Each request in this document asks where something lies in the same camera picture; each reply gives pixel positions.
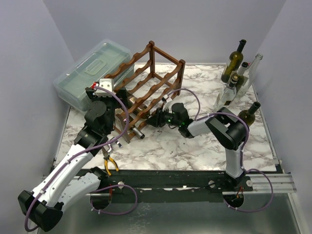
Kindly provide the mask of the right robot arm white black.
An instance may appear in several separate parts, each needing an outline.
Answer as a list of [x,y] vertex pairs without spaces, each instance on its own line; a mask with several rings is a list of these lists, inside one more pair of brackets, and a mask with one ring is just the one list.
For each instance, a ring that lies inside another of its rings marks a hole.
[[230,191],[241,187],[245,175],[242,150],[249,137],[249,127],[227,108],[222,107],[216,113],[200,120],[193,120],[182,103],[175,103],[171,111],[157,108],[155,114],[150,116],[146,123],[156,128],[165,125],[175,126],[185,138],[213,133],[225,148],[225,187]]

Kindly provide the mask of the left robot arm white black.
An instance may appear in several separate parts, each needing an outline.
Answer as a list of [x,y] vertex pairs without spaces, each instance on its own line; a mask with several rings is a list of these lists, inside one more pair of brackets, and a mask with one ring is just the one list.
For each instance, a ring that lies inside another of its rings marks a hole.
[[93,191],[102,193],[108,187],[105,178],[108,173],[98,167],[92,168],[77,181],[73,178],[104,146],[126,134],[128,128],[124,127],[118,136],[108,138],[114,130],[117,108],[125,111],[126,124],[129,124],[127,95],[123,88],[109,91],[100,86],[87,87],[86,93],[92,102],[84,116],[85,124],[68,153],[38,186],[31,191],[24,190],[18,196],[27,232],[38,228],[45,232],[52,230],[76,201]]

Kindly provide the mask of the clear square glass bottle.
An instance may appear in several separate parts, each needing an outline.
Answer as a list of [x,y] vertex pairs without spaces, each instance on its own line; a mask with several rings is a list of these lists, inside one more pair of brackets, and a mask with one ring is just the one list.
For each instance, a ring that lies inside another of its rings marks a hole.
[[229,106],[232,103],[236,96],[237,82],[238,76],[234,75],[232,78],[230,78],[229,84],[220,90],[214,104],[214,111],[218,111],[220,108]]

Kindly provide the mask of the green bottle cream label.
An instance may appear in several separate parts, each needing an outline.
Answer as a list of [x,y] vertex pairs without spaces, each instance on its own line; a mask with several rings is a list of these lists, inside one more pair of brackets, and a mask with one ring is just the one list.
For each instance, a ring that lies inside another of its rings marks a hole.
[[260,108],[259,102],[254,102],[248,110],[243,110],[238,114],[238,117],[242,119],[249,127],[255,121],[255,113]]

